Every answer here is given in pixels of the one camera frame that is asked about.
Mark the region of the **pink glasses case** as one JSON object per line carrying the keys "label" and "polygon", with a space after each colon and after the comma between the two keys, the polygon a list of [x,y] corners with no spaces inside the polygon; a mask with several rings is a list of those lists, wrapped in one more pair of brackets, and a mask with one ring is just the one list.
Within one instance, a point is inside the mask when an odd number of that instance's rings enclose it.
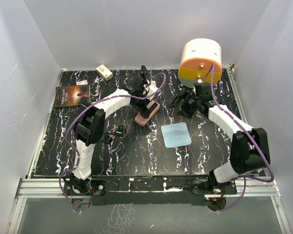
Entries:
{"label": "pink glasses case", "polygon": [[141,126],[146,124],[152,119],[152,117],[160,109],[160,104],[153,100],[139,100],[133,104],[135,109],[139,112],[135,117],[135,122]]}

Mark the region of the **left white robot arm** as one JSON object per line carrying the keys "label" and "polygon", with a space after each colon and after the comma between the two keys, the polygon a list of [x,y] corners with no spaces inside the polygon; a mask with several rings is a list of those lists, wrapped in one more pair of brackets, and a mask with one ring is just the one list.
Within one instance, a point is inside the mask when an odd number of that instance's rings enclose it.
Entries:
{"label": "left white robot arm", "polygon": [[153,100],[157,91],[155,81],[136,78],[132,84],[118,88],[111,95],[90,104],[84,101],[80,114],[73,122],[76,156],[73,170],[63,179],[68,188],[84,195],[91,189],[91,161],[96,143],[104,134],[105,120],[117,110],[132,105],[139,112],[135,122],[145,126],[158,111],[159,105]]}

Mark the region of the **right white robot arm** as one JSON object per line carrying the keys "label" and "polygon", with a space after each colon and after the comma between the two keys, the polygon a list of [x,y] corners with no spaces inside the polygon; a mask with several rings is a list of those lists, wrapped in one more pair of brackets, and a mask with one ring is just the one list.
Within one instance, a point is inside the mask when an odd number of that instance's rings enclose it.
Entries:
{"label": "right white robot arm", "polygon": [[229,161],[211,170],[205,182],[195,184],[200,190],[210,190],[217,194],[235,179],[270,167],[267,132],[263,128],[253,128],[246,124],[230,112],[226,105],[217,102],[210,83],[196,83],[194,89],[183,87],[168,107],[179,108],[179,114],[188,118],[192,118],[198,111],[231,139]]}

